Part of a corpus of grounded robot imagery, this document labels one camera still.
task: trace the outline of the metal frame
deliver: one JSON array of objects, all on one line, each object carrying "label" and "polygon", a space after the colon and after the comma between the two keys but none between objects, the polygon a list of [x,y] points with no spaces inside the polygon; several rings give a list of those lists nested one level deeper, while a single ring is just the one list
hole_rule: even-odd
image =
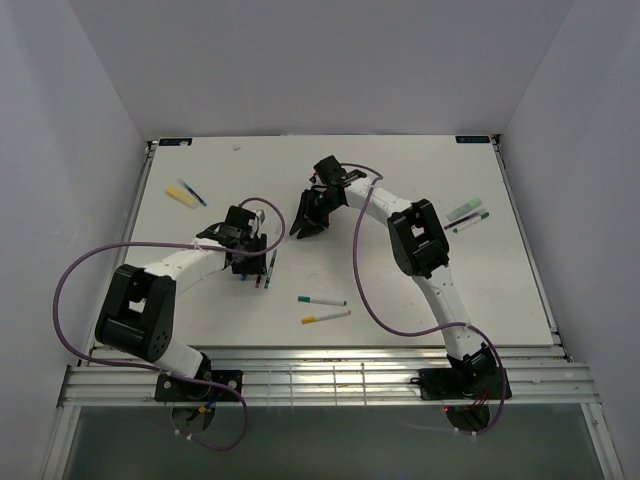
[{"label": "metal frame", "polygon": [[[554,345],[547,347],[498,348],[513,390],[513,398],[508,403],[580,404],[605,478],[623,478],[589,368],[586,364],[571,363],[566,359],[567,355],[557,334],[557,325],[515,205],[499,147],[495,138],[491,138],[554,339]],[[123,241],[131,238],[156,145],[157,142],[154,142],[147,148],[145,163],[121,231]],[[114,268],[122,263],[125,255],[126,251],[122,249],[114,256]],[[213,359],[214,367],[238,368],[245,372],[243,393],[251,407],[443,404],[441,401],[420,400],[416,386],[408,383],[419,368],[448,365],[442,347],[300,350],[203,347],[202,350]],[[96,343],[93,336],[86,351],[91,351],[97,358],[133,360],[126,354]],[[55,429],[42,478],[62,477],[82,407],[164,406],[165,404],[153,401],[155,383],[155,373],[135,368],[113,368],[86,363],[69,368],[60,395]]]}]

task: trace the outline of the yellow marker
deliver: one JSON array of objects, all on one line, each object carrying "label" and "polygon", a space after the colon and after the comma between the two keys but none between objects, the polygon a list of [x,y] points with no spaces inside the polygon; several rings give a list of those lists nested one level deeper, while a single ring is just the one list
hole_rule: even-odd
[{"label": "yellow marker", "polygon": [[340,313],[332,313],[331,315],[324,315],[322,317],[306,317],[302,319],[302,324],[305,325],[307,323],[322,322],[323,320],[331,320],[332,318],[346,317],[347,315],[351,315],[351,310],[347,310],[346,312],[340,312]]},{"label": "yellow marker", "polygon": [[196,202],[195,198],[192,198],[186,193],[181,192],[180,190],[178,190],[176,187],[172,185],[169,185],[167,187],[167,189],[165,190],[165,193],[170,197],[178,200],[180,203],[183,203],[189,208],[196,208],[198,206],[198,203]]}]

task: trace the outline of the white wall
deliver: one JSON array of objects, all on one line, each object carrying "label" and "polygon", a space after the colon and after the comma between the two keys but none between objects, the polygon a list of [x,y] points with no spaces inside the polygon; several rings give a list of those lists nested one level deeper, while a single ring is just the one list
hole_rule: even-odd
[{"label": "white wall", "polygon": [[640,4],[577,0],[504,135],[507,173],[569,352],[591,365],[640,478]]},{"label": "white wall", "polygon": [[[144,143],[66,0],[0,0],[0,476],[37,478],[71,357],[64,268],[116,238]],[[84,346],[106,260],[64,295]]]},{"label": "white wall", "polygon": [[572,3],[71,0],[147,140],[501,132]]}]

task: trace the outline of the glass panel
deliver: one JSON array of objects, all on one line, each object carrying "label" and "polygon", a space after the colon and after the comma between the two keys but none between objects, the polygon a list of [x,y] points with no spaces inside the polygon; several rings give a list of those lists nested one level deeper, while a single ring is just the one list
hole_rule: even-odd
[{"label": "glass panel", "polygon": [[[241,419],[219,408],[204,437],[232,440]],[[253,408],[217,453],[173,435],[170,408],[83,408],[65,478],[603,478],[579,405],[510,405],[475,441],[401,422],[449,426],[440,407]]]}]

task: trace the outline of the white table surface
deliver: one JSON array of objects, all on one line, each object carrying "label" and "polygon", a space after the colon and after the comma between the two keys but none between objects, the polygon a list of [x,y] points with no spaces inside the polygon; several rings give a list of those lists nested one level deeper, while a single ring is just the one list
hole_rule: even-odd
[{"label": "white table surface", "polygon": [[[224,219],[227,208],[250,196],[274,202],[295,217],[313,165],[328,155],[380,171],[380,183],[409,200],[430,200],[441,219],[474,197],[488,219],[448,233],[451,268],[471,321],[498,345],[552,343],[502,175],[490,144],[456,144],[453,136],[290,136],[194,138],[191,146],[158,147],[132,240],[190,242],[196,233]],[[209,203],[189,209],[168,197],[181,177]],[[279,223],[268,207],[263,231],[269,243]],[[384,347],[442,345],[442,336],[402,338],[379,328],[358,296],[351,264],[357,211],[341,207],[321,235],[285,237],[270,288],[256,289],[230,271],[212,275],[177,301],[174,334],[194,346]],[[126,261],[144,265],[169,249],[130,249]],[[435,319],[417,286],[393,260],[387,229],[365,218],[360,236],[361,276],[368,298],[388,325],[416,331]],[[341,307],[297,302],[298,295],[348,301],[350,317],[302,325],[309,315]]]}]

